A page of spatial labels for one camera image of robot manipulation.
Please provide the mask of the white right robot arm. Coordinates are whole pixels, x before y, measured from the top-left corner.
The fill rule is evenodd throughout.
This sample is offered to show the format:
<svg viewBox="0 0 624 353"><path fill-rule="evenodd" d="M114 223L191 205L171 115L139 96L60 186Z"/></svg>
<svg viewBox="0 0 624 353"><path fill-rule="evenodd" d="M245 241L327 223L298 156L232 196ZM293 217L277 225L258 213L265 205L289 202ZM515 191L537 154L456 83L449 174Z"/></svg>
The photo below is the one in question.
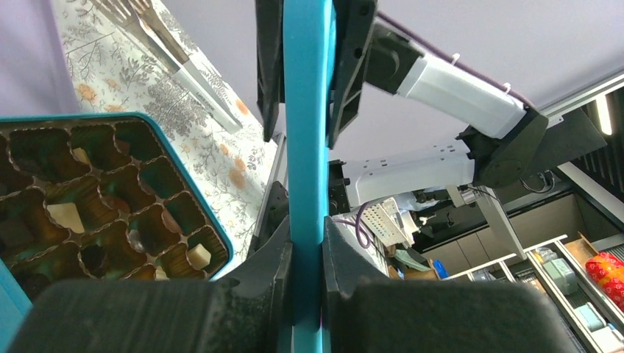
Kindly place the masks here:
<svg viewBox="0 0 624 353"><path fill-rule="evenodd" d="M439 185L498 188L526 174L547 119L379 11L376 1L257 1L257 104L270 138L286 107L291 207L345 213ZM456 142L370 162L329 162L364 85L423 103L467 128Z"/></svg>

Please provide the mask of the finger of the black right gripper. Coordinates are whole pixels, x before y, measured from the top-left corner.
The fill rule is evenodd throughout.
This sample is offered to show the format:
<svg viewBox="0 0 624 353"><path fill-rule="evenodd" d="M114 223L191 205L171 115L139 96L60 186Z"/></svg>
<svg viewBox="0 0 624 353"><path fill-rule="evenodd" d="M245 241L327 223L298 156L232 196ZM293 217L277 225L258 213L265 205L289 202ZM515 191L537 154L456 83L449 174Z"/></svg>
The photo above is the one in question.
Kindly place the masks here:
<svg viewBox="0 0 624 353"><path fill-rule="evenodd" d="M266 142L284 102L283 5L283 0L255 0L257 106Z"/></svg>
<svg viewBox="0 0 624 353"><path fill-rule="evenodd" d="M358 116L365 81L377 1L334 1L336 54L330 86L327 142L332 149L342 131Z"/></svg>

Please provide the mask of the teal chocolate box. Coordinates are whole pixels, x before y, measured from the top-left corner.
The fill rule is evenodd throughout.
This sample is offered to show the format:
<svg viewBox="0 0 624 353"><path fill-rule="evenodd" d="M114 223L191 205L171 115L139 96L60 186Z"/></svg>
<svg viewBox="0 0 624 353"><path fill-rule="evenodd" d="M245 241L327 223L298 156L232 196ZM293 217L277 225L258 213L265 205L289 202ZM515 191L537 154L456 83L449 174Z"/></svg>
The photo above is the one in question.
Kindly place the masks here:
<svg viewBox="0 0 624 353"><path fill-rule="evenodd" d="M210 279L233 249L140 113L1 119L1 345L66 279Z"/></svg>

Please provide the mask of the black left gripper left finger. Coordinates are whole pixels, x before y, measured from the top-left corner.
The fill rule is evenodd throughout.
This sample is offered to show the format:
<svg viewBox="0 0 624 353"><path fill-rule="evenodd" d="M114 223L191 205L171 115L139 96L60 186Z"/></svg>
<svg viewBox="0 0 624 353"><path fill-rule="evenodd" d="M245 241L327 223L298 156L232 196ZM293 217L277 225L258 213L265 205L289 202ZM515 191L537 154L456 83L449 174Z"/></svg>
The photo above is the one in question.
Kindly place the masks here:
<svg viewBox="0 0 624 353"><path fill-rule="evenodd" d="M292 244L284 220L215 281L67 280L35 301L10 352L288 352Z"/></svg>

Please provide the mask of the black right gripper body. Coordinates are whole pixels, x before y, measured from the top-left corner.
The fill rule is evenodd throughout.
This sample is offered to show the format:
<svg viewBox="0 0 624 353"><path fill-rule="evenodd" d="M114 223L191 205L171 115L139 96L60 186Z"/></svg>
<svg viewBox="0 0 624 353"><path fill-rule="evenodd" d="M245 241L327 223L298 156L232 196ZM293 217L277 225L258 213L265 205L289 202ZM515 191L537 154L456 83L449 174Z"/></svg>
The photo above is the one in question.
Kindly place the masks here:
<svg viewBox="0 0 624 353"><path fill-rule="evenodd" d="M366 82L387 93L396 94L413 64L424 52L390 27L375 24L368 55Z"/></svg>

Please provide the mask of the teal box lid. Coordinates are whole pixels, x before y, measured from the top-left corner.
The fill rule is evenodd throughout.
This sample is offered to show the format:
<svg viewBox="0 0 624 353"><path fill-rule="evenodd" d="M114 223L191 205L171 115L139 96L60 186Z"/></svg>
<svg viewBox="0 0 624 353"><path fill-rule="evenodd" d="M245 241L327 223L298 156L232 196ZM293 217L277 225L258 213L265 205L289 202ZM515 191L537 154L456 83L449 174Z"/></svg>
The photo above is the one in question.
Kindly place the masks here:
<svg viewBox="0 0 624 353"><path fill-rule="evenodd" d="M336 16L331 1L285 1L283 51L295 352L322 351L322 241L328 214L326 120L335 49Z"/></svg>

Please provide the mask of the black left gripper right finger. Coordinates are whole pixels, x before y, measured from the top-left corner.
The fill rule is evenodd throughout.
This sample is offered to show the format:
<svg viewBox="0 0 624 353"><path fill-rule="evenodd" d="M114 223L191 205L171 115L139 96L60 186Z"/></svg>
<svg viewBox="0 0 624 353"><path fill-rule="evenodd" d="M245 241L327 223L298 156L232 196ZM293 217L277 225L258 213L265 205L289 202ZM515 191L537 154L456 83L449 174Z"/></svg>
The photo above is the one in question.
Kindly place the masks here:
<svg viewBox="0 0 624 353"><path fill-rule="evenodd" d="M322 243L325 352L571 352L554 305L528 285L392 279L345 241Z"/></svg>

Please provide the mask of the metal serving tongs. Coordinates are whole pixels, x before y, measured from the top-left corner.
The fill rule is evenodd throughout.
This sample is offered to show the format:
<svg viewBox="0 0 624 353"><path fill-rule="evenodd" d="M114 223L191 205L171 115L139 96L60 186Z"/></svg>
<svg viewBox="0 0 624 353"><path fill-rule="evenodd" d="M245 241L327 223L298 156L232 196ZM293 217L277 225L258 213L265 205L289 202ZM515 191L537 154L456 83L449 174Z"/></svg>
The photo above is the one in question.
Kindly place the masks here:
<svg viewBox="0 0 624 353"><path fill-rule="evenodd" d="M191 54L166 28L151 1L95 1L93 4L126 35L145 46L227 132L234 134L243 128L221 75L212 68L198 68L192 62Z"/></svg>

